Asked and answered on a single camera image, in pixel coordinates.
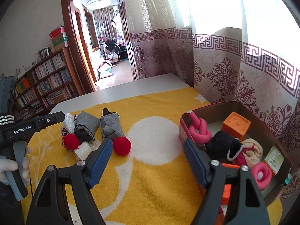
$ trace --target ceiling lamp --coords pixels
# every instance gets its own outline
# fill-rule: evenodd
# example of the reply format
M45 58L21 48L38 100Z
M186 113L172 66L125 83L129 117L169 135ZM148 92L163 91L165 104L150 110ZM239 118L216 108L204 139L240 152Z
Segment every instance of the ceiling lamp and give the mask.
M110 5L110 0L89 0L86 3L86 8L90 10L104 8Z

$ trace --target brown curtain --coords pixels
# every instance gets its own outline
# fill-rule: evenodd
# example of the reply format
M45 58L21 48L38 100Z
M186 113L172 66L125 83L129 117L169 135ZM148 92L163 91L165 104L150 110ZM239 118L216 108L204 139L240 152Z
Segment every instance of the brown curtain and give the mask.
M113 7L102 8L94 11L94 18L96 22L96 26L100 26L104 24L106 31L102 32L102 36L117 38L117 30L112 26L112 20L115 17L115 12Z

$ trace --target pink foam tube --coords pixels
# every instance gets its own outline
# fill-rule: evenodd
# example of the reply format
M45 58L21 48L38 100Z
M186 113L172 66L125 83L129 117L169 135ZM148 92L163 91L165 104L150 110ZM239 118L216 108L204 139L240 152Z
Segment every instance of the pink foam tube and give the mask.
M212 138L211 132L207 129L207 123L204 119L198 118L193 111L187 112L192 124L189 127L190 134L197 144L206 144Z
M261 180L257 179L257 175L259 172L263 173L263 178ZM258 185L260 191L264 190L272 179L272 171L264 162L257 163L252 169L251 173Z

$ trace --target red pom-pom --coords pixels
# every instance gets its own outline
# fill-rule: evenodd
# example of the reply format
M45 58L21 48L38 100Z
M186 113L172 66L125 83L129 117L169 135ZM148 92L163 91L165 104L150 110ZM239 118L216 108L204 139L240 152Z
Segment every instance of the red pom-pom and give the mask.
M63 146L67 150L75 150L80 145L79 139L72 133L67 134L63 141Z
M131 143L126 137L118 137L113 142L113 150L119 156L126 156L130 152Z

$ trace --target yellow tablecloth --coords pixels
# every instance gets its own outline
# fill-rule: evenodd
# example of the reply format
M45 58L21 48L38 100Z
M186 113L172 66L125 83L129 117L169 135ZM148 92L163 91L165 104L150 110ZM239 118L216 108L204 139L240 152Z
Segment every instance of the yellow tablecloth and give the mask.
M179 119L187 110L207 104L196 90L184 88L85 109L98 118L105 107L117 112L132 143L128 156L113 152L100 183L91 191L107 225L191 223L202 198L178 138ZM48 165L61 168L76 163L73 151L62 146L61 125L34 134L29 143L33 149L30 173L34 191ZM95 137L101 142L101 128ZM72 219L78 221L71 186L67 185L66 191ZM31 199L28 195L22 202L25 217ZM280 201L268 211L271 223L278 224L282 214Z

